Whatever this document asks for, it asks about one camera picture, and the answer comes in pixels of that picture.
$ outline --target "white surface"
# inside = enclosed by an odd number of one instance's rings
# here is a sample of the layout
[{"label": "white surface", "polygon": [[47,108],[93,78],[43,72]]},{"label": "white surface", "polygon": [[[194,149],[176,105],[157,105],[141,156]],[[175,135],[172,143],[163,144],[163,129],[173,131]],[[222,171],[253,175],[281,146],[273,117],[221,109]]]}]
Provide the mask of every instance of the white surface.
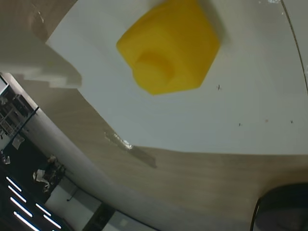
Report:
[{"label": "white surface", "polygon": [[287,7],[296,39],[303,59],[304,70],[308,77],[308,1],[307,0],[284,0]]},{"label": "white surface", "polygon": [[103,231],[154,231],[154,229],[116,211]]},{"label": "white surface", "polygon": [[50,87],[81,86],[81,75],[69,62],[3,15],[0,15],[0,31],[5,35],[0,37],[1,72],[47,81]]},{"label": "white surface", "polygon": [[151,96],[115,47],[158,2],[79,0],[49,40],[81,73],[80,92],[119,136],[178,151],[306,154],[308,96],[281,4],[201,0],[222,43],[205,81],[197,90]]},{"label": "white surface", "polygon": [[93,212],[75,198],[66,201],[71,195],[57,186],[51,193],[45,206],[58,216],[64,218],[76,231],[82,230],[93,216]]}]

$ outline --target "white object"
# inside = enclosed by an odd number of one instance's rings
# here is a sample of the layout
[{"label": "white object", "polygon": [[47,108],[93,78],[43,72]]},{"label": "white object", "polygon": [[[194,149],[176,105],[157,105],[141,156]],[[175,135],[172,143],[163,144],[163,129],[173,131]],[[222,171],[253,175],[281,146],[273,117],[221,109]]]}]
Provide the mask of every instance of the white object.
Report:
[{"label": "white object", "polygon": [[39,231],[38,228],[36,228],[34,225],[32,225],[29,221],[27,221],[26,219],[24,219],[21,215],[19,215],[18,213],[14,212],[14,215],[20,219],[24,224],[26,224],[29,228],[31,228],[34,231]]},{"label": "white object", "polygon": [[57,227],[58,229],[61,229],[61,226],[60,226],[57,222],[55,222],[53,219],[49,218],[49,217],[46,216],[45,214],[43,215],[43,217],[44,217],[47,221],[49,221],[51,224],[53,224],[55,227]]},{"label": "white object", "polygon": [[116,42],[159,2],[79,0],[49,39],[119,137],[183,152],[306,154],[308,96],[281,3],[199,1],[221,40],[217,57],[199,89],[152,96]]},{"label": "white object", "polygon": [[18,192],[16,192],[10,185],[8,185],[8,188],[20,199],[22,200],[24,203],[27,203],[27,200],[20,195]]},{"label": "white object", "polygon": [[51,213],[48,212],[45,208],[43,208],[39,204],[35,204],[35,206],[38,207],[40,210],[42,210],[44,213],[46,213],[49,217],[51,217]]},{"label": "white object", "polygon": [[19,204],[14,198],[10,197],[10,200],[21,210],[23,210],[24,213],[26,213],[29,217],[33,217],[32,213],[30,213],[25,207],[23,207],[21,204]]},{"label": "white object", "polygon": [[23,75],[28,80],[47,81],[51,87],[77,88],[76,69],[30,32],[0,17],[0,70]]},{"label": "white object", "polygon": [[22,192],[21,188],[19,188],[19,187],[17,186],[17,184],[15,184],[14,181],[11,180],[11,178],[9,178],[9,177],[5,177],[5,178],[6,178],[6,180],[7,180],[9,183],[11,183],[12,186],[14,186],[19,192]]}]

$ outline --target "wooden floor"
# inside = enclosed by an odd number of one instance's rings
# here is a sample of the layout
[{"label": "wooden floor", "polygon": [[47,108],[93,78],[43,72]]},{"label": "wooden floor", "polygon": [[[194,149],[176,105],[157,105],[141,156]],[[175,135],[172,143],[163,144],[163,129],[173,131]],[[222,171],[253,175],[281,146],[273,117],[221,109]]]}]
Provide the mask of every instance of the wooden floor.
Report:
[{"label": "wooden floor", "polygon": [[[21,1],[0,0],[0,6],[10,2],[12,9],[19,9]],[[33,11],[40,10],[44,23],[28,28],[46,41],[74,1],[32,0],[33,7],[23,15],[31,17]],[[102,171],[154,198],[200,213],[249,221],[263,192],[281,184],[308,181],[308,155],[194,154],[141,148],[156,159],[157,168],[150,168],[104,138],[104,132],[110,130],[108,124],[77,90],[50,89],[45,83],[22,78],[18,81]]]}]

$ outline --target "yellow block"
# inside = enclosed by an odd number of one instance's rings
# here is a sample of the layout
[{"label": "yellow block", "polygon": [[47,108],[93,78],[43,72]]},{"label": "yellow block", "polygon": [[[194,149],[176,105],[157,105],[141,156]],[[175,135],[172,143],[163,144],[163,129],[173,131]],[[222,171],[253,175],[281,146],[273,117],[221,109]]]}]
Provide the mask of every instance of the yellow block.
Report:
[{"label": "yellow block", "polygon": [[141,17],[116,46],[137,84],[156,95],[200,87],[219,40],[196,0],[168,0]]}]

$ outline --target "fluorescent light strip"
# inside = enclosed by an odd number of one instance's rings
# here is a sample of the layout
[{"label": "fluorescent light strip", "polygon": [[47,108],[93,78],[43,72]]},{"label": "fluorescent light strip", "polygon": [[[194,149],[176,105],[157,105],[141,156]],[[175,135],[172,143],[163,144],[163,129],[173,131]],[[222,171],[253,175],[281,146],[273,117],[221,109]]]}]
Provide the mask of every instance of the fluorescent light strip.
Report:
[{"label": "fluorescent light strip", "polygon": [[16,195],[19,197],[19,199],[21,199],[24,203],[27,203],[27,200],[25,198],[23,198],[18,192],[16,192],[10,185],[8,185],[8,188]]},{"label": "fluorescent light strip", "polygon": [[57,228],[61,229],[61,226],[59,224],[57,224],[55,221],[51,220],[48,216],[46,216],[45,214],[43,215],[44,218],[49,221],[50,223],[52,223],[53,225],[55,225]]},{"label": "fluorescent light strip", "polygon": [[21,204],[19,204],[14,198],[10,198],[10,200],[17,205],[17,207],[19,207],[21,210],[23,210],[29,217],[33,217],[33,215],[26,209],[24,208]]},{"label": "fluorescent light strip", "polygon": [[35,206],[51,217],[51,214],[46,209],[44,209],[42,206],[40,206],[39,204],[35,204]]},{"label": "fluorescent light strip", "polygon": [[26,219],[24,219],[21,215],[14,212],[14,215],[17,216],[18,219],[20,219],[24,224],[26,224],[28,227],[30,227],[34,231],[39,231],[39,229],[35,228],[31,223],[29,223]]},{"label": "fluorescent light strip", "polygon": [[19,192],[21,192],[21,188],[19,188],[9,177],[6,177],[9,183],[11,183]]}]

